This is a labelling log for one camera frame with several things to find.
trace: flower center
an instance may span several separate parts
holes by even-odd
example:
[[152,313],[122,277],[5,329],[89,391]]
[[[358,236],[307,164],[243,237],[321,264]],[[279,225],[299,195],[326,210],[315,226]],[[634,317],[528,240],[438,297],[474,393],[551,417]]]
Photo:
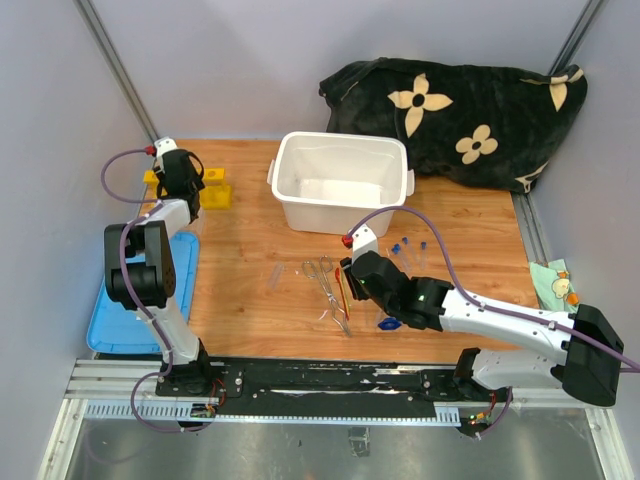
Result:
[[413,96],[413,106],[414,107],[421,107],[422,105],[424,105],[424,95],[422,95],[421,93],[418,93],[417,95]]

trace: blue tray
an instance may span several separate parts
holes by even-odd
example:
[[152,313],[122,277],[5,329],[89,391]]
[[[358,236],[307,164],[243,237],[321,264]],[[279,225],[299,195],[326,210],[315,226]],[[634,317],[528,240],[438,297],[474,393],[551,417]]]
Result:
[[[200,242],[193,233],[179,232],[169,240],[169,244],[176,269],[175,298],[182,316],[187,321],[196,282]],[[133,260],[143,259],[144,254]],[[87,332],[87,344],[89,348],[100,353],[160,353],[160,346],[149,328],[136,319],[135,313],[111,301],[104,288],[104,280]]]

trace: wooden surface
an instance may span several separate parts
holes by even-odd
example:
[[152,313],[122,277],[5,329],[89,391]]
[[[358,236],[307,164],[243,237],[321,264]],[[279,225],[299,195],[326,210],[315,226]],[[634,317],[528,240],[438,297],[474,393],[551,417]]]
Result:
[[[352,338],[327,314],[326,297],[301,263],[329,255],[337,266],[349,252],[337,235],[290,230],[266,182],[279,142],[179,140],[206,167],[226,168],[233,186],[230,210],[206,212],[189,323],[210,355],[455,363],[466,347],[509,345],[467,334],[376,328],[373,302],[353,302]],[[536,306],[524,247],[507,192],[469,189],[443,178],[420,178],[407,205],[442,232],[462,284],[489,297]],[[449,280],[435,239],[418,218],[396,212],[386,247],[408,236],[429,242],[428,268],[414,275]],[[267,281],[276,262],[285,271],[275,291]],[[333,283],[334,293],[339,289]]]

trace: yellow box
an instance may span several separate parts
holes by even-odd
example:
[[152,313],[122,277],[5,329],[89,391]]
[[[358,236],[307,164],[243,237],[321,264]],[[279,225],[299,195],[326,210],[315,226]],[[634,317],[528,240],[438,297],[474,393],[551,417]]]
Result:
[[[144,183],[151,188],[152,198],[156,198],[158,179],[151,170],[144,172]],[[205,210],[231,208],[231,185],[224,179],[224,168],[205,168],[204,190],[200,191],[200,206]]]

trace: black pillow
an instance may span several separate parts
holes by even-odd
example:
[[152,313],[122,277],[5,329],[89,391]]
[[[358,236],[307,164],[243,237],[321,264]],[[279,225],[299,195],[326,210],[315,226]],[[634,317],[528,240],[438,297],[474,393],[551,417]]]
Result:
[[576,65],[546,76],[379,58],[323,80],[320,95],[328,132],[397,138],[416,173],[528,193],[580,111],[587,80]]

